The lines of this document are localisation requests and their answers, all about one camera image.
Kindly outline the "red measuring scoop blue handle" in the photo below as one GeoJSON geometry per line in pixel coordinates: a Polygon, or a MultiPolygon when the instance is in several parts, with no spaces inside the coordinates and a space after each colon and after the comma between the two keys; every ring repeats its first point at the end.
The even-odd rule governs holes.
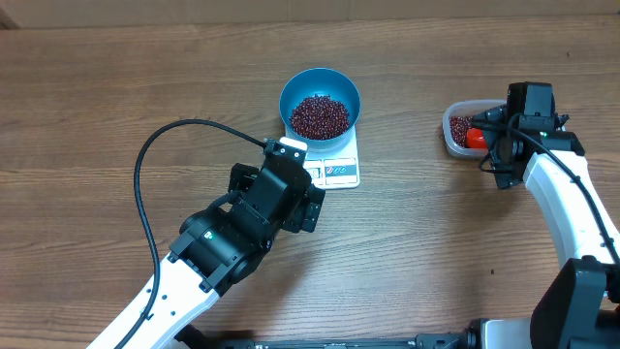
{"type": "Polygon", "coordinates": [[[487,145],[481,129],[470,128],[466,133],[465,144],[468,148],[486,149],[487,145]]]}

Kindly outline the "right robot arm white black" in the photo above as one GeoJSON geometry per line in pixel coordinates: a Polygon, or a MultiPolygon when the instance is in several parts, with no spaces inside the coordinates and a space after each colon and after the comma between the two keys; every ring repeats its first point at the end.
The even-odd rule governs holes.
{"type": "Polygon", "coordinates": [[[516,82],[504,105],[481,112],[470,124],[488,152],[480,169],[501,189],[519,183],[535,198],[554,242],[560,272],[532,315],[485,320],[481,348],[616,348],[619,311],[619,232],[588,172],[585,150],[568,116],[555,109],[552,87],[516,82]]]}

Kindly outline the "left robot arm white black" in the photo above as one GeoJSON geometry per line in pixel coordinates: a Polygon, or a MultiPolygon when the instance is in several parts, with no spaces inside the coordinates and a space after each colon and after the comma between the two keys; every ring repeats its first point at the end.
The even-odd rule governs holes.
{"type": "Polygon", "coordinates": [[[315,229],[324,190],[303,154],[268,154],[261,168],[237,164],[226,195],[191,215],[170,253],[93,348],[172,348],[175,336],[253,273],[280,231],[315,229]]]}

